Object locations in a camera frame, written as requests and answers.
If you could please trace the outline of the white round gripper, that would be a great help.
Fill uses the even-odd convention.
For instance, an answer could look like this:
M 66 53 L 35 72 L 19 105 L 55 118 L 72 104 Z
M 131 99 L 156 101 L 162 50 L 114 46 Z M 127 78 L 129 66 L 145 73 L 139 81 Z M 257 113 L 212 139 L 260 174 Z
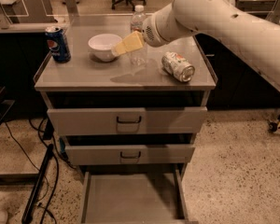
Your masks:
M 161 47 L 179 38 L 190 35 L 190 30 L 182 26 L 176 19 L 169 4 L 153 13 L 143 21 L 142 34 L 133 31 L 111 48 L 116 57 L 141 49 L 145 41 L 151 47 Z

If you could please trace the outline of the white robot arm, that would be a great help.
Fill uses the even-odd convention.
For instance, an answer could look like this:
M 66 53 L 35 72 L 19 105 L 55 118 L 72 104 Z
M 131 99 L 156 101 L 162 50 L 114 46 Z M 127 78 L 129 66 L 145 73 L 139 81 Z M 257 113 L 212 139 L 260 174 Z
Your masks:
M 145 44 L 161 47 L 179 38 L 213 37 L 280 92 L 280 25 L 236 8 L 228 0 L 172 0 L 112 47 L 120 56 Z

